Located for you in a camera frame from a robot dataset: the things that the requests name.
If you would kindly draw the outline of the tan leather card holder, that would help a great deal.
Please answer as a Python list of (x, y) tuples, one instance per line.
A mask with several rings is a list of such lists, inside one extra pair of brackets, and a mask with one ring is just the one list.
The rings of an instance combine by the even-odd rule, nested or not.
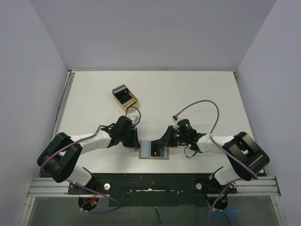
[(149, 160), (169, 160), (169, 148), (165, 146), (164, 157), (152, 157), (151, 155), (151, 141), (141, 140), (141, 148), (134, 148), (135, 152), (138, 152), (139, 159), (149, 159)]

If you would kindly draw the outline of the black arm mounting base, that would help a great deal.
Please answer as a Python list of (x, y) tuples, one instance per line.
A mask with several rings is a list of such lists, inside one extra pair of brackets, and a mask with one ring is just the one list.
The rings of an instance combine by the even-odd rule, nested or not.
[(113, 198), (110, 207), (206, 207), (224, 189), (209, 173), (96, 173), (89, 190)]

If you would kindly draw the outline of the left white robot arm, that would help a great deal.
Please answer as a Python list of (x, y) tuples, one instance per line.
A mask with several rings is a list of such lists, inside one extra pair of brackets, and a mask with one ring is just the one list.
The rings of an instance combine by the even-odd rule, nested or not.
[(96, 149), (110, 148), (119, 143), (124, 147), (139, 148), (138, 116), (120, 116), (116, 123), (100, 125), (96, 132), (68, 136), (58, 133), (37, 159), (40, 172), (50, 176), (55, 182), (68, 181), (79, 184), (84, 193), (95, 190), (96, 182), (88, 170), (77, 164), (81, 154)]

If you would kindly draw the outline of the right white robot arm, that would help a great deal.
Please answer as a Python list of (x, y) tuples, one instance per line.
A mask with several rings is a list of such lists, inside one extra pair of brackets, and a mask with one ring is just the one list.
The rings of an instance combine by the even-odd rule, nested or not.
[(209, 181), (211, 190), (216, 193), (225, 189), (228, 183), (257, 178), (257, 174), (270, 163), (268, 155), (246, 132), (232, 136), (212, 136), (197, 132), (188, 119), (178, 120), (175, 125), (168, 126), (165, 134), (151, 141), (150, 146), (152, 154), (157, 153), (162, 146), (186, 146), (196, 153), (226, 155), (229, 164), (212, 173)]

